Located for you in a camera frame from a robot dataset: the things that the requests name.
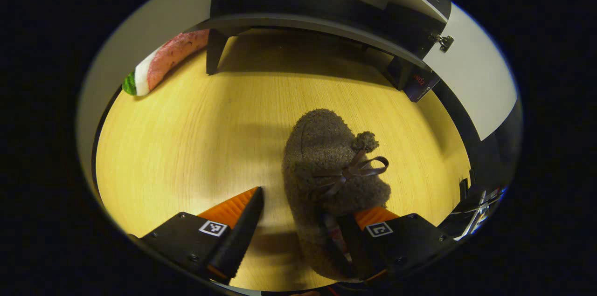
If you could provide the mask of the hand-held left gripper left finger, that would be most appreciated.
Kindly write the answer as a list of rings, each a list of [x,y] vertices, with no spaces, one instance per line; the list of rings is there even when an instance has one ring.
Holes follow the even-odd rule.
[[[247,253],[264,207],[261,187],[198,215],[179,212],[139,241],[174,266],[227,285]]]

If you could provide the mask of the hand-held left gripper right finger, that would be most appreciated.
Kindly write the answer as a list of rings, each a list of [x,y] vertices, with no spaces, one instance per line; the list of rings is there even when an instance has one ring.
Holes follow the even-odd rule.
[[[390,285],[443,258],[458,241],[411,213],[372,207],[337,218],[351,266],[364,285]]]

